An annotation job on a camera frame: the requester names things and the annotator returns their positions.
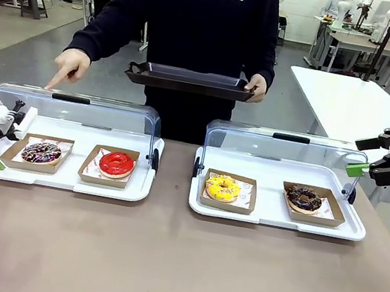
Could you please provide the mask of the person's right hand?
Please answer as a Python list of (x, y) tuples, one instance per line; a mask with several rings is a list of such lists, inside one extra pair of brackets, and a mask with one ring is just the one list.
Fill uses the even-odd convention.
[(91, 60), (85, 52), (73, 48), (64, 50), (54, 62), (58, 71), (46, 85), (47, 90), (53, 89), (63, 81), (77, 82), (91, 65)]

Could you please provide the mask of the person's left hand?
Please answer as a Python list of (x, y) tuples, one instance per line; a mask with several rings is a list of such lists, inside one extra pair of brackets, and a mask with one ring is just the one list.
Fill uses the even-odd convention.
[(263, 75), (254, 74), (244, 89), (246, 92), (252, 93), (252, 97), (247, 100), (248, 103), (260, 103), (265, 98), (267, 91), (266, 80)]

